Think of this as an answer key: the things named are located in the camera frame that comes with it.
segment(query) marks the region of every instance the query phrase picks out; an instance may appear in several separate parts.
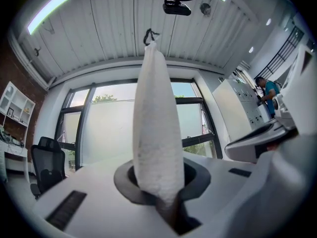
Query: brick wall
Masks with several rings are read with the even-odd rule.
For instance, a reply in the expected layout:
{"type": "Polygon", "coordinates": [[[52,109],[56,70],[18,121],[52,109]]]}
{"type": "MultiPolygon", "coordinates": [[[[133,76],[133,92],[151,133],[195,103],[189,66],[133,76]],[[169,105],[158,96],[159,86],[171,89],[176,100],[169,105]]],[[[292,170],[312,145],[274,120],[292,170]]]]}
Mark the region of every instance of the brick wall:
{"type": "MultiPolygon", "coordinates": [[[[40,87],[35,80],[24,69],[13,53],[7,40],[0,44],[0,94],[2,95],[8,82],[11,81],[23,94],[35,103],[26,137],[26,148],[28,149],[28,161],[31,161],[31,146],[33,143],[36,121],[47,92],[40,87]]],[[[6,119],[4,129],[18,140],[23,139],[25,127],[17,122],[6,119]]],[[[21,157],[5,154],[6,158],[21,160],[21,157]]]]}

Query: white ceiling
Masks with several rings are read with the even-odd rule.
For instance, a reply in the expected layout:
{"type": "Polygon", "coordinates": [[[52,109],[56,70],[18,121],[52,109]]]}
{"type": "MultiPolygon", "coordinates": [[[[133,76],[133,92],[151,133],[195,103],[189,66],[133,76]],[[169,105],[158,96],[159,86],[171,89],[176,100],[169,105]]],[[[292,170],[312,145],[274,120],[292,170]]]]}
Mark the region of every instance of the white ceiling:
{"type": "Polygon", "coordinates": [[[283,0],[194,0],[190,16],[167,15],[163,0],[69,0],[54,11],[33,35],[26,27],[48,0],[30,0],[12,28],[23,51],[40,75],[70,75],[103,61],[144,55],[148,28],[161,33],[158,49],[170,58],[204,63],[210,70],[231,73],[261,35],[272,31],[269,17],[279,17],[283,0]],[[208,3],[211,15],[200,5],[208,3]],[[34,49],[40,49],[39,56],[34,49]]]}

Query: black railing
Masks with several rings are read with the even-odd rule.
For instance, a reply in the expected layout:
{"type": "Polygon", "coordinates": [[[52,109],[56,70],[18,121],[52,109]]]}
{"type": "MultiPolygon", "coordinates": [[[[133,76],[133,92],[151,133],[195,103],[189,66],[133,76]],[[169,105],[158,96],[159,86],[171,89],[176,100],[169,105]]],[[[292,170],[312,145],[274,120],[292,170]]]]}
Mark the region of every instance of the black railing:
{"type": "Polygon", "coordinates": [[[298,27],[294,27],[281,49],[254,79],[257,77],[268,79],[273,75],[294,51],[303,35],[304,33],[298,27]]]}

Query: picture frame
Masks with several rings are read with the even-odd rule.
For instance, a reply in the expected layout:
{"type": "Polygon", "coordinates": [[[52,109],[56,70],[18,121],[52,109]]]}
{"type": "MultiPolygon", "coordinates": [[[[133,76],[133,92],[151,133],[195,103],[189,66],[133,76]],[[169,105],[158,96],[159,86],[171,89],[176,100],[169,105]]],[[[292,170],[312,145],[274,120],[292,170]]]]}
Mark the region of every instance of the picture frame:
{"type": "Polygon", "coordinates": [[[13,109],[12,108],[9,108],[8,109],[8,112],[6,113],[9,117],[12,117],[13,116],[13,109]]]}

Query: white cone-shaped object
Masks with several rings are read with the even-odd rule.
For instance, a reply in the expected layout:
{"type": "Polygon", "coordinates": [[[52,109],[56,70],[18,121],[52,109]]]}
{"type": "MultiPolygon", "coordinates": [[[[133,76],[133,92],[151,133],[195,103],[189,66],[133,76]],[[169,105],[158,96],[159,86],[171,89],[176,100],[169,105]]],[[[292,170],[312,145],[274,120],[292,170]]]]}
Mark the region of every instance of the white cone-shaped object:
{"type": "Polygon", "coordinates": [[[133,117],[133,164],[141,190],[157,198],[170,222],[184,187],[182,141],[165,58],[151,42],[145,49],[133,117]]]}

